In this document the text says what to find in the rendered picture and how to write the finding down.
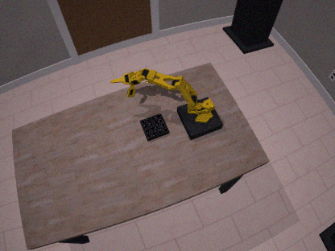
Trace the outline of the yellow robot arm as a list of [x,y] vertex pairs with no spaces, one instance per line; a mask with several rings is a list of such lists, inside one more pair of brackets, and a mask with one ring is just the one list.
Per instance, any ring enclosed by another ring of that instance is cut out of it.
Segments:
[[[133,85],[137,85],[140,84],[143,80],[147,80],[147,83],[156,84],[168,90],[178,89],[183,95],[184,99],[188,102],[188,113],[194,113],[198,115],[196,122],[207,123],[208,120],[213,117],[211,113],[213,110],[213,104],[210,99],[204,101],[203,103],[197,103],[198,105],[196,105],[197,93],[182,76],[174,77],[164,75],[162,73],[156,72],[155,70],[150,69],[149,71],[148,68],[144,68],[135,72],[131,77],[130,82]],[[172,81],[172,85],[164,82],[167,80]],[[192,97],[189,93],[192,95]]]

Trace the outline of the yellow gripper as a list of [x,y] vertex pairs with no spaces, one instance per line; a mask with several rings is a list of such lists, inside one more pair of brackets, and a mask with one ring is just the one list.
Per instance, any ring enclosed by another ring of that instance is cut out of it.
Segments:
[[[115,80],[110,81],[110,83],[118,83],[118,82],[124,82],[123,84],[130,84],[130,87],[128,88],[128,92],[126,97],[134,97],[136,88],[134,85],[130,82],[131,77],[134,75],[134,72],[129,72],[123,75],[121,78],[117,78]],[[126,80],[125,80],[126,79]],[[132,90],[133,89],[133,90]]]

